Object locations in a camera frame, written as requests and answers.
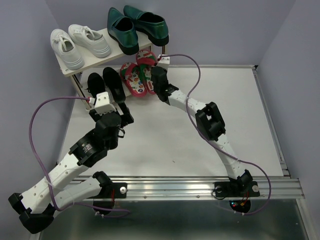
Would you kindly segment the pink patterned sandal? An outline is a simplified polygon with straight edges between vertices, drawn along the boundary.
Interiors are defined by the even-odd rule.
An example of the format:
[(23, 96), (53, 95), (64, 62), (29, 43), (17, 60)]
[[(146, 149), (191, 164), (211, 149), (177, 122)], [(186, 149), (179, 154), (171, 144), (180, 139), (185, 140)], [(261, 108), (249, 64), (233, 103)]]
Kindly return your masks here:
[(151, 95), (155, 95), (153, 82), (151, 81), (151, 69), (157, 65), (158, 59), (155, 54), (147, 49), (139, 50), (135, 56), (136, 63), (140, 69), (142, 82)]
[(147, 94), (142, 74), (137, 64), (126, 62), (119, 70), (119, 76), (134, 97), (142, 98)]

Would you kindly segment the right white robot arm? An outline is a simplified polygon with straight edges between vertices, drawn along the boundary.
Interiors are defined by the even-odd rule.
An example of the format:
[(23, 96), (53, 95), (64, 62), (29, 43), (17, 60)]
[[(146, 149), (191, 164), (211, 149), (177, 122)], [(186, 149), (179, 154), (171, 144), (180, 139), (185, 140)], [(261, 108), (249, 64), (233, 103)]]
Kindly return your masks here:
[(151, 69), (153, 89), (160, 101), (187, 113), (199, 135), (213, 145), (221, 159), (229, 181), (216, 182), (219, 199), (241, 197), (250, 190), (253, 177), (238, 160), (226, 135), (225, 122), (214, 102), (203, 103), (189, 98), (178, 87), (169, 83), (167, 70), (155, 66)]

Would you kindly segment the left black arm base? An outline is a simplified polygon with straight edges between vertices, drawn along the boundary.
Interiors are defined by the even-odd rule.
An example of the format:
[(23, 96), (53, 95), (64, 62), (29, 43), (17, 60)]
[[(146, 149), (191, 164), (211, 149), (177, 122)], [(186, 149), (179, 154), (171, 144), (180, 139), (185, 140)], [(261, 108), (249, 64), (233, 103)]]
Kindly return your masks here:
[(101, 217), (115, 218), (111, 214), (115, 207), (115, 199), (127, 197), (128, 184), (126, 182), (113, 182), (103, 171), (97, 171), (92, 175), (93, 183), (97, 183), (98, 189), (89, 199), (93, 199), (94, 212)]

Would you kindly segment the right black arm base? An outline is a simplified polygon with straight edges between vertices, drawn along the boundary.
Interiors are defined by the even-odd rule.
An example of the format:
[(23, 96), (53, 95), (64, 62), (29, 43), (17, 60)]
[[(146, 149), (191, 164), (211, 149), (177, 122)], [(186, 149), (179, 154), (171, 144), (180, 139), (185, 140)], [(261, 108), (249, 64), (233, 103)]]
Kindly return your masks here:
[(245, 188), (240, 188), (235, 182), (220, 181), (214, 183), (211, 195), (217, 200), (229, 199), (233, 211), (248, 214), (251, 209), (250, 198), (260, 196), (260, 189), (256, 181), (252, 181)]

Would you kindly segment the green loafer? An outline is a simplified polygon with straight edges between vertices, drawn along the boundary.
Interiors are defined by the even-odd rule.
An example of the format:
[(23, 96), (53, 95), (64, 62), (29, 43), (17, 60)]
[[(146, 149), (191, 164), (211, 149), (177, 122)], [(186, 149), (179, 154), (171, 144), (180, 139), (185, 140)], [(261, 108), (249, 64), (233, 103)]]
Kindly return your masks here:
[(108, 11), (107, 32), (125, 55), (131, 56), (139, 51), (138, 35), (132, 20), (114, 7)]
[(154, 45), (163, 47), (169, 43), (169, 28), (162, 16), (130, 5), (124, 6), (123, 13), (133, 21), (135, 29), (146, 34)]

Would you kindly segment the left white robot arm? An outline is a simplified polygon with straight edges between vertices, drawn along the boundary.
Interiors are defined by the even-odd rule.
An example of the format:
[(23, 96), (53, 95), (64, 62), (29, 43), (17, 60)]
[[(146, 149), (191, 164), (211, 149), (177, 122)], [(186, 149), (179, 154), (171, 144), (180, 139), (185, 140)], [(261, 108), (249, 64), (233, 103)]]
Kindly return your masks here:
[(119, 133), (124, 131), (124, 126), (133, 122), (127, 109), (121, 115), (109, 100), (101, 97), (95, 100), (89, 114), (95, 121), (95, 127), (78, 140), (37, 184), (8, 198), (22, 225), (31, 234), (47, 228), (53, 222), (55, 212), (81, 204), (87, 198), (109, 198), (107, 208), (93, 205), (98, 214), (105, 216), (114, 211), (116, 198), (124, 199), (127, 196), (127, 183), (115, 183), (103, 171), (97, 171), (78, 185), (66, 188), (74, 178), (106, 157), (108, 151), (115, 149), (121, 137)]

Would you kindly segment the black lace shoe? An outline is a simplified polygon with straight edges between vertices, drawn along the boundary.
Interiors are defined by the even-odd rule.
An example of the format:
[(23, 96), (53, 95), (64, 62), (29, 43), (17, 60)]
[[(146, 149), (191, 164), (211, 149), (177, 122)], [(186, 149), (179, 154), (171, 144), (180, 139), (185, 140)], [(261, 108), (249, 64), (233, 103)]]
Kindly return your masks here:
[(111, 67), (105, 67), (102, 71), (102, 77), (105, 85), (109, 88), (112, 94), (113, 100), (117, 104), (124, 103), (126, 95), (119, 73)]
[(98, 94), (105, 92), (106, 87), (103, 78), (96, 72), (91, 73), (87, 79), (87, 89), (93, 98)]

